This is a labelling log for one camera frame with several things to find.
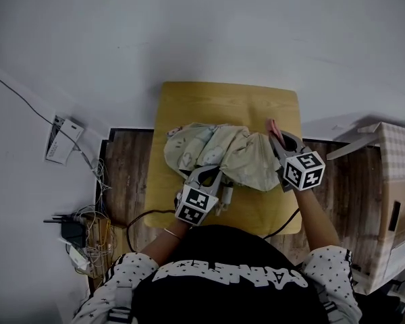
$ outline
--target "checkered paper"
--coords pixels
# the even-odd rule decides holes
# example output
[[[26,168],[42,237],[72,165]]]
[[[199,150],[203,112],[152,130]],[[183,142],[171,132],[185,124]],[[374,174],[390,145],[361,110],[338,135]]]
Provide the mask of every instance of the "checkered paper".
[[[405,180],[405,127],[380,122],[358,131],[378,133],[384,182]]]

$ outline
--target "light green cloth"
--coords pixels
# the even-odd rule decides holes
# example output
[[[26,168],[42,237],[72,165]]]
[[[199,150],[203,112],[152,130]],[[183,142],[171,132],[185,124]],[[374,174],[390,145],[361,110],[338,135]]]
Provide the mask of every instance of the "light green cloth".
[[[279,184],[276,170],[279,161],[269,139],[261,133],[250,133],[246,126],[206,125],[193,123],[168,132],[163,149],[168,166],[185,179],[181,170],[196,166],[219,165],[233,182],[270,191]]]

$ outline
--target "wooden board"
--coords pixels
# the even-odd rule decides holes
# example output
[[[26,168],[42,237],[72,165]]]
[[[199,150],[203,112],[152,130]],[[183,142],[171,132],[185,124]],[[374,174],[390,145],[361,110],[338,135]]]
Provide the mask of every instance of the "wooden board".
[[[301,137],[300,112],[294,91],[238,84],[167,82],[163,85],[148,167],[145,210],[171,210],[183,178],[168,168],[163,156],[166,133],[175,127],[200,122],[248,126],[251,132],[265,132],[265,119],[276,120],[281,130]],[[280,186],[260,192],[235,187],[226,213],[209,216],[205,224],[221,224],[265,235],[283,225],[297,209],[293,193],[283,193]],[[173,215],[149,215],[144,222],[151,227],[167,227]],[[297,215],[282,231],[300,230]]]

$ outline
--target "black cable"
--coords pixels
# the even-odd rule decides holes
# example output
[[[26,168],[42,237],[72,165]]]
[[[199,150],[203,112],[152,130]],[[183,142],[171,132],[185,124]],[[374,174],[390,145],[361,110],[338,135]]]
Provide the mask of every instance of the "black cable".
[[[13,88],[11,88],[9,85],[7,85],[4,81],[2,81],[0,79],[0,83],[2,83],[4,86],[6,86],[6,88],[8,88],[10,91],[12,91],[15,95],[17,95],[20,99],[23,100],[23,102],[25,102],[25,104],[27,104],[27,106],[29,106],[29,108],[31,110],[33,110],[33,112],[41,117],[42,119],[44,119],[48,124],[54,126],[54,124],[52,122],[50,122],[47,118],[43,117],[40,113],[38,113],[38,111],[33,108],[33,106],[23,97],[21,96],[18,92],[16,92]],[[62,130],[59,130],[59,132],[61,132],[62,134],[64,134],[71,142],[74,143],[74,145],[77,148],[77,151],[81,153],[81,155],[83,156],[84,160],[86,161],[86,163],[89,165],[90,169],[92,170],[92,165],[90,164],[90,161],[88,160],[88,157],[86,156],[86,154],[84,154],[84,152],[81,150],[81,148],[78,146],[78,144],[76,144],[76,142],[74,142],[74,140],[72,138],[70,138],[65,132],[63,132]]]
[[[291,217],[284,223],[283,226],[281,226],[276,232],[269,234],[268,236],[264,237],[263,239],[271,238],[272,236],[280,233],[288,224],[291,222],[293,218],[298,214],[299,209],[295,210],[294,213],[291,215]],[[128,241],[128,246],[130,249],[130,252],[136,252],[133,248],[132,245],[130,244],[130,239],[129,239],[129,229],[131,225],[136,223],[140,218],[144,217],[145,215],[151,214],[151,213],[176,213],[175,210],[149,210],[146,211],[145,213],[142,213],[141,215],[137,216],[132,222],[130,222],[126,228],[126,240]]]
[[[271,234],[269,234],[268,236],[265,236],[263,239],[265,240],[265,239],[267,239],[267,238],[271,238],[272,236],[274,236],[274,235],[280,233],[280,232],[282,231],[282,229],[285,228],[285,227],[289,224],[289,222],[291,222],[291,220],[292,220],[293,218],[295,218],[295,216],[298,214],[299,210],[300,210],[300,209],[295,210],[294,213],[291,215],[291,217],[290,217],[290,218],[284,223],[284,225],[281,226],[276,232],[271,233]]]
[[[136,252],[132,248],[132,245],[130,244],[130,239],[129,239],[130,226],[133,225],[135,222],[137,222],[140,218],[142,218],[145,215],[148,215],[150,213],[176,213],[176,210],[149,210],[149,211],[146,211],[145,213],[142,213],[141,215],[137,216],[131,223],[129,223],[126,228],[126,240],[128,241],[128,246],[129,246],[130,252]]]

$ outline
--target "black t-shirt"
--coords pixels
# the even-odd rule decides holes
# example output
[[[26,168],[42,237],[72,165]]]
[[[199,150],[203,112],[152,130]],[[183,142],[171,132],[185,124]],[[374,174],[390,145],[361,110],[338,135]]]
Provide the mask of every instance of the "black t-shirt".
[[[169,262],[134,291],[139,323],[328,323],[312,281],[258,236],[195,227]]]

